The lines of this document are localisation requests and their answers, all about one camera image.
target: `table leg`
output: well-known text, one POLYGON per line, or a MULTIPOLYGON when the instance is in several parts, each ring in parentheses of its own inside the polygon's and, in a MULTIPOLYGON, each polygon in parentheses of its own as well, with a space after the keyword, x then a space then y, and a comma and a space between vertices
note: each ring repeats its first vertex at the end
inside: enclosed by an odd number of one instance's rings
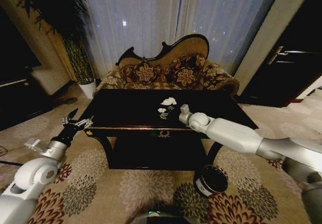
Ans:
POLYGON ((211 146, 209 153, 207 155, 207 163, 209 165, 212 165, 213 162, 215 161, 215 158, 219 152, 219 150, 221 149, 222 144, 218 143, 218 142, 214 142, 213 145, 211 146))
POLYGON ((105 151, 105 155, 106 155, 107 162, 109 164, 109 168, 112 168, 113 148, 112 148, 110 141, 107 139, 106 136, 100 135, 100 134, 91 135, 89 137, 95 138, 96 140, 98 140, 101 143, 101 145, 103 146, 104 151, 105 151))

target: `black coffee table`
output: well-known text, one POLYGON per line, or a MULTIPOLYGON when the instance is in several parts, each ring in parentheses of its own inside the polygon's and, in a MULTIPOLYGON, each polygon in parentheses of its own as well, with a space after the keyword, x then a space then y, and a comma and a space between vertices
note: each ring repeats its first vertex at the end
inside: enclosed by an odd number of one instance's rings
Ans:
POLYGON ((258 128, 234 99, 219 91, 101 89, 81 119, 94 115, 85 133, 101 142, 110 169, 196 170, 213 163, 221 145, 213 144, 206 155, 200 139, 208 137, 179 121, 183 104, 193 113, 258 128), (162 119, 158 108, 168 97, 177 104, 162 119), (107 136, 117 137, 114 147, 107 136))

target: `sheer white curtain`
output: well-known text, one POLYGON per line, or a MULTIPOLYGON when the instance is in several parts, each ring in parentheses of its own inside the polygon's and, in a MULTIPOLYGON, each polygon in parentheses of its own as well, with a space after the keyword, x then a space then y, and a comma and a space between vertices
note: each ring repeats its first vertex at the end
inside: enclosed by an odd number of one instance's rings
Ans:
POLYGON ((208 58, 234 73, 273 0, 182 0, 176 39, 199 33, 208 58))
POLYGON ((162 41, 175 42, 180 0, 86 0, 89 50, 97 76, 110 71, 125 50, 154 57, 162 41))
POLYGON ((273 0, 86 0, 89 52, 97 76, 110 71, 126 49, 154 57, 161 42, 200 33, 208 58, 234 73, 273 0))

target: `sofa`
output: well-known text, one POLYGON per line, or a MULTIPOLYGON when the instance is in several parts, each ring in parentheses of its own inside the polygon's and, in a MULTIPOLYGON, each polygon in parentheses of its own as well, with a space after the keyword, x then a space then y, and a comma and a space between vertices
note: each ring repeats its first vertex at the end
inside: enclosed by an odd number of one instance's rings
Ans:
POLYGON ((218 64, 207 59, 209 42, 200 34, 187 35, 173 45, 162 43, 154 58, 126 50, 94 91, 100 89, 212 90, 234 96, 239 82, 218 64))

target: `gold trim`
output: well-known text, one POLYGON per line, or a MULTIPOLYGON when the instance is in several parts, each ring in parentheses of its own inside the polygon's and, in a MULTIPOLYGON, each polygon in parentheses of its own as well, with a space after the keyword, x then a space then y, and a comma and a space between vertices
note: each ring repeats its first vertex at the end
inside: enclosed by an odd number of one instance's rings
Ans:
POLYGON ((193 131, 190 128, 153 128, 153 127, 88 127, 87 129, 193 131))
POLYGON ((160 131, 160 134, 158 135, 158 137, 171 137, 171 136, 170 136, 170 131, 169 131, 169 130, 167 130, 167 133, 166 133, 166 134, 164 134, 164 133, 163 133, 163 130, 161 130, 161 131, 160 131))

